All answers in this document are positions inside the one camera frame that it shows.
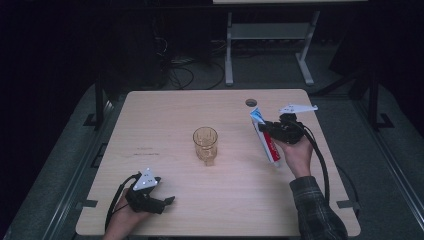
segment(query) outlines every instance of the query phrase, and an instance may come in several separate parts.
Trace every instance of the sleeve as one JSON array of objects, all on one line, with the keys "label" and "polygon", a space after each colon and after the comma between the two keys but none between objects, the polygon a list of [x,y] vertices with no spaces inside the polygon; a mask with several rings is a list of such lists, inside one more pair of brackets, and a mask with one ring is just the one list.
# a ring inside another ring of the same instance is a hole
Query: sleeve
[{"label": "sleeve", "polygon": [[290,183],[302,239],[347,239],[346,227],[325,201],[314,177]]}]

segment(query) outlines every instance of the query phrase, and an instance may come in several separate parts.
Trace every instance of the metal stand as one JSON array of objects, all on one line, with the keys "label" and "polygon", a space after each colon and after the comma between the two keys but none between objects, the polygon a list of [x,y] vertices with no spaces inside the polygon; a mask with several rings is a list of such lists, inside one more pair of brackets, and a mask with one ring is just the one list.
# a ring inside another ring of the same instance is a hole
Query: metal stand
[{"label": "metal stand", "polygon": [[305,45],[300,53],[296,53],[306,85],[313,85],[311,73],[305,62],[316,23],[320,12],[313,14],[309,23],[232,23],[232,13],[228,13],[227,22],[227,51],[225,56],[225,83],[227,86],[234,84],[233,67],[231,62],[231,41],[235,39],[304,39]]},{"label": "metal stand", "polygon": [[94,84],[94,91],[96,95],[96,114],[89,114],[84,122],[84,126],[94,126],[94,131],[97,131],[104,120],[103,88],[100,77],[96,79],[96,82]]},{"label": "metal stand", "polygon": [[369,89],[368,121],[372,128],[375,131],[379,131],[380,128],[393,128],[393,123],[390,121],[387,114],[380,114],[383,122],[377,122],[378,79],[374,71],[370,71],[366,68],[359,68],[358,70],[354,71],[346,77],[339,79],[329,86],[317,92],[310,93],[309,96],[324,96],[352,80],[355,80],[355,83],[349,91],[350,99],[360,100],[364,96],[365,92]]}]

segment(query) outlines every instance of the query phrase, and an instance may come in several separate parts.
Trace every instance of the toothpaste tube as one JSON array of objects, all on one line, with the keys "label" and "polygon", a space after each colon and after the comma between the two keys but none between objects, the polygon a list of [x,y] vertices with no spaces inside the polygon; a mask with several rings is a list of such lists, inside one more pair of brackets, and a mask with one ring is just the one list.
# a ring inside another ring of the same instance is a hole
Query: toothpaste tube
[{"label": "toothpaste tube", "polygon": [[250,117],[252,118],[253,126],[255,126],[256,133],[261,140],[262,146],[265,149],[268,160],[273,163],[276,167],[280,166],[280,154],[278,153],[275,143],[272,141],[271,136],[267,132],[259,131],[259,124],[265,124],[264,119],[262,118],[259,108],[255,108],[250,112]]}]

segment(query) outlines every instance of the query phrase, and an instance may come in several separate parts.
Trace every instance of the cable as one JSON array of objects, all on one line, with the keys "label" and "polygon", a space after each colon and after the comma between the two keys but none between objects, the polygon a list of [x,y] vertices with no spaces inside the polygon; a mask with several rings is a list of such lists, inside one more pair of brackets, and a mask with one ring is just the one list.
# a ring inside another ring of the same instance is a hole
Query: cable
[{"label": "cable", "polygon": [[[347,181],[349,182],[350,186],[352,187],[352,191],[353,191],[353,195],[355,196],[355,202],[359,203],[359,195],[358,195],[358,191],[356,190],[355,184],[353,184],[352,179],[349,177],[349,175],[346,173],[346,171],[340,167],[339,165],[336,164],[337,169],[339,169],[343,175],[345,175]],[[355,216],[358,219],[359,218],[359,209],[355,210]]]},{"label": "cable", "polygon": [[[177,90],[185,90],[185,88],[187,86],[189,86],[191,83],[193,83],[195,76],[194,76],[194,73],[191,70],[189,70],[188,68],[184,68],[183,66],[190,65],[190,64],[193,64],[193,63],[199,63],[199,62],[200,61],[197,61],[197,60],[192,59],[192,58],[187,58],[187,59],[184,59],[184,60],[173,60],[172,61],[173,66],[169,67],[170,71],[169,71],[169,75],[168,75],[168,79],[170,80],[171,85],[173,87],[175,87]],[[225,80],[225,70],[224,70],[224,68],[220,64],[213,62],[213,61],[209,61],[208,63],[211,64],[211,65],[215,65],[220,69],[221,77],[212,86],[205,88],[205,90],[211,90],[211,89],[215,88],[216,86],[218,86],[219,84],[221,84]],[[188,73],[190,73],[191,79],[188,81],[187,84],[185,84],[185,85],[181,84],[181,80],[178,78],[175,70],[184,70],[184,71],[187,71]]]},{"label": "cable", "polygon": [[72,235],[72,238],[71,238],[71,240],[75,240],[75,238],[78,236],[78,233],[77,232],[74,232],[74,235]]},{"label": "cable", "polygon": [[120,207],[120,208],[116,209],[115,211],[113,211],[112,215],[113,215],[113,214],[115,214],[117,211],[119,211],[119,210],[123,209],[124,207],[128,206],[128,205],[129,205],[129,204],[127,203],[127,204],[125,204],[124,206],[122,206],[122,207]]},{"label": "cable", "polygon": [[163,47],[164,49],[162,50],[162,52],[161,53],[158,53],[158,54],[160,54],[162,56],[166,52],[166,50],[168,50],[168,41],[166,41],[165,38],[161,38],[161,37],[156,37],[155,39],[156,40],[159,40],[159,41],[162,41],[165,44],[165,46]]},{"label": "cable", "polygon": [[131,177],[127,178],[121,185],[119,185],[118,191],[116,191],[115,196],[113,197],[113,200],[110,203],[110,207],[106,215],[105,231],[107,229],[107,226],[109,226],[109,222],[110,222],[110,219],[112,218],[112,215],[116,212],[116,211],[113,211],[113,209],[115,208],[115,205],[118,202],[118,199],[121,196],[122,191],[124,190],[125,184],[127,184],[127,182],[130,181],[131,179],[140,178],[140,176],[141,176],[141,173],[134,174]]},{"label": "cable", "polygon": [[[181,86],[181,81],[178,78],[177,73],[175,72],[176,69],[185,70],[188,73],[190,73],[190,75],[191,75],[191,79],[184,86]],[[193,82],[193,80],[194,80],[194,73],[192,71],[188,70],[187,68],[178,67],[178,68],[172,68],[170,70],[172,72],[172,75],[169,75],[168,78],[171,81],[171,85],[174,86],[175,88],[177,88],[177,90],[184,90],[184,88],[186,88],[187,86],[189,86]]]},{"label": "cable", "polygon": [[222,41],[212,41],[212,44],[219,44],[218,47],[213,48],[211,53],[212,56],[220,56],[220,54],[224,53],[226,51],[226,46],[227,46],[227,42],[222,40]]},{"label": "cable", "polygon": [[306,127],[305,125],[303,125],[302,123],[299,123],[299,122],[287,121],[287,120],[281,120],[281,119],[280,119],[280,121],[281,121],[281,123],[283,123],[283,122],[288,123],[288,124],[291,124],[291,125],[299,128],[303,132],[303,135],[305,135],[306,138],[309,140],[309,142],[312,144],[312,147],[314,148],[314,151],[315,151],[316,155],[318,156],[319,162],[321,164],[322,175],[324,177],[324,198],[325,198],[325,201],[327,202],[327,204],[329,204],[330,203],[330,181],[328,179],[327,165],[325,164],[324,157],[322,156],[322,153],[318,148],[318,144],[315,141],[315,137],[313,136],[312,131],[308,127]]}]

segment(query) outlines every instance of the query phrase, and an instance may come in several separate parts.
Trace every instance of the black cable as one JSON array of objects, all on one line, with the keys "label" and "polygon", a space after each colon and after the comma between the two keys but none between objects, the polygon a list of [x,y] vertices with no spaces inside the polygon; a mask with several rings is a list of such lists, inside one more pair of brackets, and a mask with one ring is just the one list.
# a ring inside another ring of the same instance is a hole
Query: black cable
[{"label": "black cable", "polygon": [[[347,181],[349,182],[350,186],[352,187],[353,195],[355,196],[355,202],[359,203],[359,194],[358,194],[358,191],[356,190],[355,184],[353,184],[352,179],[349,177],[349,175],[346,173],[346,171],[342,167],[340,167],[337,164],[336,164],[336,167],[346,177]],[[359,218],[359,209],[355,210],[355,216],[356,216],[357,219]]]},{"label": "black cable", "polygon": [[[175,70],[184,70],[184,71],[187,71],[188,73],[190,73],[191,79],[189,80],[189,82],[187,84],[185,84],[184,86],[182,86],[181,81],[178,78]],[[189,86],[194,81],[194,73],[187,68],[174,67],[174,68],[171,68],[170,71],[172,72],[172,76],[170,75],[170,76],[168,76],[168,78],[171,81],[171,85],[174,86],[175,88],[177,88],[178,90],[184,90],[184,88]]]},{"label": "black cable", "polygon": [[120,208],[116,209],[115,211],[113,211],[112,215],[113,215],[113,214],[115,214],[117,211],[119,211],[119,210],[123,209],[124,207],[128,206],[128,205],[129,205],[129,204],[127,203],[127,204],[125,204],[124,206],[122,206],[122,207],[120,207]]},{"label": "black cable", "polygon": [[[171,85],[173,87],[177,88],[178,90],[185,90],[185,88],[187,86],[189,86],[194,81],[195,76],[194,76],[194,73],[192,71],[190,71],[187,68],[183,68],[183,66],[190,65],[190,64],[193,64],[193,63],[198,63],[198,62],[199,61],[197,61],[197,60],[190,60],[190,61],[187,61],[187,62],[174,64],[174,66],[170,67],[169,69],[171,71],[170,71],[170,75],[168,76],[168,79],[171,81]],[[221,70],[221,77],[219,78],[219,80],[216,83],[214,83],[210,87],[207,87],[205,90],[211,90],[211,89],[215,88],[216,86],[218,86],[219,84],[221,84],[225,80],[225,70],[224,70],[224,68],[216,62],[210,61],[209,63],[217,66]],[[185,84],[184,86],[182,86],[181,81],[178,78],[178,76],[176,75],[174,69],[185,70],[185,71],[189,72],[190,75],[191,75],[191,79],[189,80],[189,82],[187,84]]]},{"label": "black cable", "polygon": [[74,235],[72,235],[72,238],[71,238],[71,240],[75,240],[75,238],[78,236],[78,233],[77,232],[74,232]]},{"label": "black cable", "polygon": [[311,142],[312,147],[315,150],[316,155],[318,156],[319,162],[321,164],[322,168],[322,175],[324,177],[324,197],[327,203],[330,203],[330,181],[328,179],[328,171],[327,171],[327,165],[325,164],[324,157],[321,154],[321,151],[318,148],[318,144],[314,141],[312,136],[307,132],[306,130],[303,130],[306,138],[308,138],[309,142]]},{"label": "black cable", "polygon": [[219,65],[216,62],[211,62],[211,63],[214,64],[214,65],[216,65],[216,66],[218,66],[221,69],[222,75],[221,75],[221,79],[219,79],[219,81],[217,83],[215,83],[214,85],[206,88],[206,90],[211,90],[211,89],[215,88],[216,86],[218,86],[219,84],[221,84],[224,81],[224,79],[225,79],[225,70],[224,70],[224,68],[221,67],[221,65]]},{"label": "black cable", "polygon": [[109,226],[110,219],[112,215],[114,214],[115,205],[118,202],[119,197],[121,196],[122,191],[124,190],[125,184],[127,184],[128,181],[131,179],[139,179],[141,176],[141,173],[137,173],[135,175],[132,175],[131,177],[127,178],[121,185],[119,185],[118,191],[116,191],[115,196],[113,197],[112,202],[110,203],[109,210],[106,215],[106,222],[105,222],[105,231],[107,227]]},{"label": "black cable", "polygon": [[309,140],[309,142],[312,144],[312,147],[314,148],[315,153],[318,156],[318,159],[319,159],[319,162],[320,162],[321,168],[322,168],[322,175],[324,177],[324,198],[325,198],[325,201],[327,202],[327,204],[330,204],[330,181],[328,179],[327,165],[325,164],[324,157],[322,156],[322,153],[318,148],[318,144],[315,141],[315,137],[313,136],[312,131],[308,127],[303,125],[302,123],[298,123],[298,122],[294,122],[294,121],[286,121],[286,120],[281,120],[281,119],[280,119],[280,121],[281,121],[281,123],[283,123],[283,122],[288,123],[288,124],[294,125],[297,128],[299,128],[303,132],[303,135],[305,135],[306,138]]}]

